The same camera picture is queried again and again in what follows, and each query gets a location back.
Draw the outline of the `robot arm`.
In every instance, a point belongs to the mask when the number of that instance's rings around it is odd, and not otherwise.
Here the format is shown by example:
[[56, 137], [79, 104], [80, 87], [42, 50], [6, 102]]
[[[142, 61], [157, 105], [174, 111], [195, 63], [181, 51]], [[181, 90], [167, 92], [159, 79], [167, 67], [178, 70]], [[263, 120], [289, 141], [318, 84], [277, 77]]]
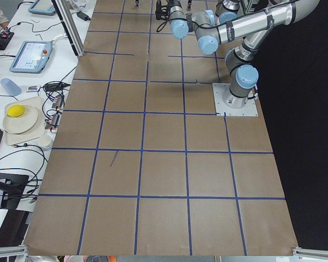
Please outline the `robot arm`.
[[258, 3], [258, 0], [218, 0], [215, 7], [216, 24], [224, 24], [242, 15], [253, 13]]
[[183, 39], [188, 33], [196, 36], [205, 55], [220, 45], [241, 38], [243, 41], [225, 56], [232, 83], [224, 92], [224, 103], [234, 109], [243, 108], [250, 91], [256, 86], [259, 73], [250, 63], [260, 45], [275, 27], [290, 25], [307, 17], [319, 1], [218, 1], [215, 10], [185, 13], [180, 1], [156, 2], [155, 15], [166, 24], [174, 37]]

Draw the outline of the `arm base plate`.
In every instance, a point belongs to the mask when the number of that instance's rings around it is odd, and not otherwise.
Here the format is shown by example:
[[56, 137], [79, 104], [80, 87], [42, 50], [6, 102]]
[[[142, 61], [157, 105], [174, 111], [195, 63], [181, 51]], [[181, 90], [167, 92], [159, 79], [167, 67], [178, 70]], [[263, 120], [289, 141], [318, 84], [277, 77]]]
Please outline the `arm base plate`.
[[247, 97], [237, 98], [230, 92], [230, 83], [213, 83], [217, 116], [258, 117], [256, 101], [250, 90]]

